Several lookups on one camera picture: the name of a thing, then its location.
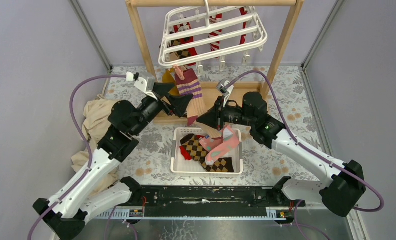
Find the brown yellow argyle sock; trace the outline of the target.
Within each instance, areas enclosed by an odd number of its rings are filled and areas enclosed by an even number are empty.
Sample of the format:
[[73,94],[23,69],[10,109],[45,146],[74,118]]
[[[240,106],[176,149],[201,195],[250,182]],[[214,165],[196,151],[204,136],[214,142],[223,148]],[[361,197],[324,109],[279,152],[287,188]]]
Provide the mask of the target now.
[[213,165],[206,165],[205,157],[208,151],[199,143],[199,136],[188,134],[180,140],[180,153],[186,161],[196,161],[206,172],[212,173],[233,173],[233,163],[231,157],[222,157],[215,161]]

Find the mustard yellow sock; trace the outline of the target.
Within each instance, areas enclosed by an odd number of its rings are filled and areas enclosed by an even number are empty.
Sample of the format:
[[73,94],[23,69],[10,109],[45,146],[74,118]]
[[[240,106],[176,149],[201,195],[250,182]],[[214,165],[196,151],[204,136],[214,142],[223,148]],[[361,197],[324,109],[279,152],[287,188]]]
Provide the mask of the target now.
[[179,96],[180,93],[177,89],[176,81],[173,77],[173,73],[174,73],[174,69],[172,69],[172,68],[170,70],[166,69],[165,73],[162,75],[162,82],[174,84],[174,87],[169,91],[169,93],[173,96]]

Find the red snowflake santa sock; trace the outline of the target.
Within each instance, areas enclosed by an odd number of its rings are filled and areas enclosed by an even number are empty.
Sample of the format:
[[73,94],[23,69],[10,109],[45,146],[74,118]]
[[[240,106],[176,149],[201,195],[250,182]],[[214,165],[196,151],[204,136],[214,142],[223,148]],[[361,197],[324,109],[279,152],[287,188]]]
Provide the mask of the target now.
[[188,134],[180,140],[180,153],[185,160],[204,161],[208,153],[199,143],[202,135]]

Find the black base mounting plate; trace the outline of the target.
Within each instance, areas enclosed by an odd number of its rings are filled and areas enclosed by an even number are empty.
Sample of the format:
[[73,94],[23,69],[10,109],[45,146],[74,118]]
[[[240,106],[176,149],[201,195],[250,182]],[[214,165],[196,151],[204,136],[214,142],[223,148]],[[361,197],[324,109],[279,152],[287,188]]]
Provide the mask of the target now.
[[288,199],[278,187],[258,186],[143,186],[122,207],[144,210],[158,218],[257,218],[277,210],[287,217],[305,202]]

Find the pink patterned sock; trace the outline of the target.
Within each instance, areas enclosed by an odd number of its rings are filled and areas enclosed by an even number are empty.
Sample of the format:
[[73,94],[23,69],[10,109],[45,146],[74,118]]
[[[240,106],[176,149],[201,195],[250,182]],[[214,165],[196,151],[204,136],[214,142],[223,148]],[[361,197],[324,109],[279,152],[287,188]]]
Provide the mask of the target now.
[[222,135],[220,138],[206,136],[199,140],[200,145],[207,151],[205,164],[208,166],[212,166],[215,161],[234,150],[240,143],[238,135],[229,125],[220,130],[220,133]]

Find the white plastic basket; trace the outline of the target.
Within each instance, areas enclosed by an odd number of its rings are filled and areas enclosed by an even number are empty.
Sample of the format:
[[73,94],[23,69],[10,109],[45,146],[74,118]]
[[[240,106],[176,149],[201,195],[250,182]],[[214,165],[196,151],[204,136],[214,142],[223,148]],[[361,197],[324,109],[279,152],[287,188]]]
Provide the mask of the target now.
[[243,172],[240,131],[227,128],[232,138],[211,139],[200,128],[174,130],[170,170],[183,176],[220,176],[232,178]]

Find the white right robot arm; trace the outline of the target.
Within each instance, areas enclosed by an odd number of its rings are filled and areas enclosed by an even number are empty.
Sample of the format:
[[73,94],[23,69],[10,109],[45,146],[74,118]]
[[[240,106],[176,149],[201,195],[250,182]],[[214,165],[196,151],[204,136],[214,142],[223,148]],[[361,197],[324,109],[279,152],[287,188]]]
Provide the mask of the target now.
[[283,177],[272,193],[274,203],[285,206],[291,200],[323,204],[330,212],[346,217],[366,191],[362,166],[335,159],[289,133],[283,123],[267,113],[267,103],[257,92],[243,95],[241,106],[231,106],[222,96],[197,119],[198,123],[219,130],[226,123],[250,127],[257,143],[281,153],[311,172],[316,181]]

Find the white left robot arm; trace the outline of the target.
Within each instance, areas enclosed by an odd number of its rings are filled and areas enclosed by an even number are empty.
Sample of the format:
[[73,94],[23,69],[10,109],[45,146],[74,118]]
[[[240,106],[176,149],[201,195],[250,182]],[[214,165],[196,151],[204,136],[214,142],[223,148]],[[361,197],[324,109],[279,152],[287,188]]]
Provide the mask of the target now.
[[169,92],[172,83],[156,83],[141,105],[116,102],[108,117],[110,127],[89,153],[88,163],[55,195],[39,198],[33,208],[61,240],[76,238],[85,225],[111,207],[127,203],[136,205],[141,199],[141,186],[131,177],[119,180],[107,190],[91,197],[90,194],[111,171],[117,168],[138,146],[135,139],[160,113],[182,117],[186,113],[192,94],[174,96]]

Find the white plastic clip hanger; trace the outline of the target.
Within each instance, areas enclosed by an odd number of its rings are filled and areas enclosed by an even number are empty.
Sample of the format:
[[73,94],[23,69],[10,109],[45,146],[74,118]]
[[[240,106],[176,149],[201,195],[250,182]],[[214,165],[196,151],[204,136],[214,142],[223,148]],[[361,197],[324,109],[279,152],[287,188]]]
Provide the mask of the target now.
[[242,64],[249,62],[249,51],[262,51],[268,34],[253,6],[180,7],[165,15],[158,64],[197,66],[218,59],[220,68],[225,57],[242,53]]

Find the floral patterned table mat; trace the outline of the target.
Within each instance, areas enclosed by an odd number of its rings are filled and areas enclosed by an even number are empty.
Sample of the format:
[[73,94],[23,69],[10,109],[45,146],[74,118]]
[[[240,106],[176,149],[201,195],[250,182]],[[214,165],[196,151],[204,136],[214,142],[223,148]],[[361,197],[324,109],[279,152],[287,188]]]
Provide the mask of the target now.
[[[316,120],[307,99],[301,68],[280,66],[272,84],[281,107],[278,112],[268,96],[268,113],[285,119],[292,132],[310,145],[322,150]],[[288,157],[258,145],[247,127],[240,126],[243,172],[232,178],[220,176],[181,176],[170,169],[174,130],[185,127],[183,119],[174,117],[168,124],[151,123],[138,137],[139,145],[117,169],[119,178],[133,177],[142,185],[180,186],[272,186],[283,176],[313,181],[315,177]]]

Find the plain red sock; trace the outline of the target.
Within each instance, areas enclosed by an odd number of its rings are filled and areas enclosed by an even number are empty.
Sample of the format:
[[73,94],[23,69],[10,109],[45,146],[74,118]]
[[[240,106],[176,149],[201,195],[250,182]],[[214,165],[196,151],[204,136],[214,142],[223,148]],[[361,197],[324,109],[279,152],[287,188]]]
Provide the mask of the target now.
[[[245,7],[240,8],[239,12],[240,12],[241,16],[244,16],[244,15],[246,15],[248,13],[248,11],[247,11],[247,9]],[[246,27],[247,27],[247,22],[245,21],[245,22],[242,23],[242,29],[245,29]],[[243,34],[243,35],[240,36],[239,45],[242,45],[245,42],[246,42],[246,34]]]

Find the beige crumpled cloth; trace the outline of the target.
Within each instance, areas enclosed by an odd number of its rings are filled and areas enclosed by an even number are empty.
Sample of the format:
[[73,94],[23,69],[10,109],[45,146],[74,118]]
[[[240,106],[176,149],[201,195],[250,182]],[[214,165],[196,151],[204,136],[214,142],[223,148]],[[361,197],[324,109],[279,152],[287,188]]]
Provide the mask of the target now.
[[[81,126],[82,133],[89,142],[91,150],[97,148],[98,142],[104,137],[110,122],[108,117],[111,109],[119,100],[105,99],[102,95],[98,95],[95,100],[88,101],[84,107],[83,115],[85,120]],[[98,183],[96,188],[91,192],[90,196],[95,196],[98,193],[108,189],[119,179],[116,170],[110,171]]]

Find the red bow sock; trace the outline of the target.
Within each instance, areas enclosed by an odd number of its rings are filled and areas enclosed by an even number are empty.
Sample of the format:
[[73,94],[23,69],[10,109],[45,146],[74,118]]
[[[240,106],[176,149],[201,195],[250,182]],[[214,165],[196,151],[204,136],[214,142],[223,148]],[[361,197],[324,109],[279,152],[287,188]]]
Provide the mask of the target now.
[[[184,31],[188,31],[190,29],[191,29],[190,23],[188,23],[188,22],[187,23],[183,23],[183,24],[181,23],[181,24],[173,26],[170,33],[174,34],[174,33],[179,33],[179,32],[182,32],[182,31],[183,32]],[[184,37],[184,38],[181,38],[181,39],[172,40],[170,44],[171,44],[172,47],[176,47],[176,46],[179,46],[179,45],[185,45],[185,44],[192,43],[192,42],[194,42],[194,38],[192,36],[189,36],[189,37]],[[179,50],[175,54],[178,56],[179,59],[185,59],[185,58],[188,58],[188,57],[196,56],[197,52],[196,52],[196,49],[194,47],[192,47],[192,48],[189,48],[189,49]]]

